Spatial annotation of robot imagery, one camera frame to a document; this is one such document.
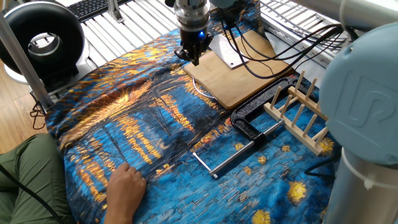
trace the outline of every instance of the wooden drying rack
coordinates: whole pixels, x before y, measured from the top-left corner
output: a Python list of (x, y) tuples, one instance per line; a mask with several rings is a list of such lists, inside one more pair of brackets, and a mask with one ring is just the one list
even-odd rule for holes
[[(310, 136), (308, 136), (308, 132), (311, 129), (317, 116), (321, 117), (325, 121), (328, 121), (328, 117), (321, 113), (319, 101), (318, 101), (318, 103), (315, 103), (314, 101), (312, 101), (309, 98), (309, 96), (313, 90), (313, 87), (315, 86), (315, 83), (318, 80), (317, 78), (314, 78), (314, 80), (312, 81), (310, 88), (308, 89), (306, 95), (304, 95), (303, 93), (301, 93), (299, 91), (299, 86), (303, 79), (304, 73), (305, 73), (305, 71), (303, 71), (300, 74), (300, 77), (298, 78), (296, 87), (292, 87), (292, 86), (289, 87), (289, 89), (288, 89), (289, 96), (287, 97), (287, 100), (286, 100), (286, 103), (284, 106), (281, 106), (279, 109), (276, 109), (274, 107), (276, 100), (278, 99), (280, 90), (282, 89), (282, 87), (280, 86), (280, 87), (278, 87), (278, 89), (274, 95), (274, 98), (272, 99), (272, 102), (266, 103), (264, 105), (264, 109), (275, 120), (283, 119), (285, 121), (285, 128), (290, 133), (292, 133), (300, 142), (302, 142), (305, 146), (307, 146), (313, 153), (315, 153), (315, 155), (319, 155), (323, 150), (322, 147), (320, 147), (319, 143), (326, 136), (326, 134), (328, 133), (329, 130), (327, 127), (325, 127), (319, 133), (314, 135), (314, 137), (312, 137), (312, 138)], [(285, 112), (286, 112), (287, 108), (289, 107), (289, 105), (296, 102), (297, 100), (299, 100), (299, 102), (301, 102), (301, 106), (298, 109), (297, 114), (294, 117), (293, 121), (291, 121), (285, 117)], [(299, 117), (305, 107), (307, 107), (308, 109), (313, 111), (314, 115), (312, 116), (310, 122), (307, 124), (307, 127), (304, 129), (304, 131), (302, 131), (299, 127), (296, 126), (296, 122), (299, 119)]]

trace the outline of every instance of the wooden cutting board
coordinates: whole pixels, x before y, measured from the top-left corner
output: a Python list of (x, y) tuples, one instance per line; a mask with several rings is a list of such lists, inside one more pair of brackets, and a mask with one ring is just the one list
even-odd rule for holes
[[(270, 57), (275, 55), (271, 44), (253, 30), (245, 33), (244, 36), (259, 52)], [(238, 43), (240, 51), (247, 56), (247, 53), (243, 49), (241, 38), (237, 37), (236, 42)], [(245, 46), (253, 58), (265, 59), (255, 53), (246, 43)], [(283, 70), (287, 66), (283, 61), (271, 60), (264, 63), (270, 66), (274, 73)], [(258, 75), (272, 75), (269, 68), (260, 62), (249, 61), (248, 67)], [(190, 63), (185, 66), (184, 69), (190, 76), (195, 78), (195, 81), (200, 83), (207, 91), (217, 98), (218, 102), (227, 110), (235, 108), (244, 100), (275, 81), (275, 78), (256, 78), (250, 74), (244, 66), (230, 69), (213, 51), (200, 57), (198, 66), (195, 67)]]

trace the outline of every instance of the human hand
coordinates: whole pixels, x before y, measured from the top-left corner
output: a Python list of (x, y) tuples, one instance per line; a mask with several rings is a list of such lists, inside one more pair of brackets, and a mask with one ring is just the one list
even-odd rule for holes
[(145, 194), (146, 185), (142, 174), (128, 163), (121, 164), (113, 171), (106, 188), (108, 208), (104, 223), (131, 224)]

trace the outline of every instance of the metal frame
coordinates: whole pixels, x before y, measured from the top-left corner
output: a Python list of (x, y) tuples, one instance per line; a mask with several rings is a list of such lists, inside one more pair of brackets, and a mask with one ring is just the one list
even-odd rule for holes
[(43, 109), (47, 111), (53, 105), (53, 101), (3, 14), (0, 15), (0, 39), (30, 85), (35, 97), (40, 101)]

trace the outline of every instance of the blue patterned cloth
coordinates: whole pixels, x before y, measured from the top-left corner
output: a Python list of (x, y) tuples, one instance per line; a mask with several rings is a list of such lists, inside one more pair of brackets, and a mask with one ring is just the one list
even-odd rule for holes
[[(262, 32), (259, 4), (246, 1), (239, 20), (243, 32)], [(221, 33), (214, 13), (210, 31)], [(219, 179), (192, 156), (197, 152), (214, 168), (249, 140), (232, 127), (230, 111), (194, 89), (183, 71), (187, 62), (174, 55), (179, 41), (173, 30), (103, 65), (50, 109), (47, 128), (65, 161), (74, 217), (80, 223), (103, 221), (111, 171), (128, 162), (149, 183), (136, 223), (319, 223), (333, 182), (303, 170), (325, 158), (284, 128)], [(305, 110), (297, 126), (303, 129), (311, 116)], [(252, 123), (265, 130), (275, 121), (264, 113)], [(324, 126), (317, 119), (309, 135)], [(323, 145), (330, 152), (333, 141)]]

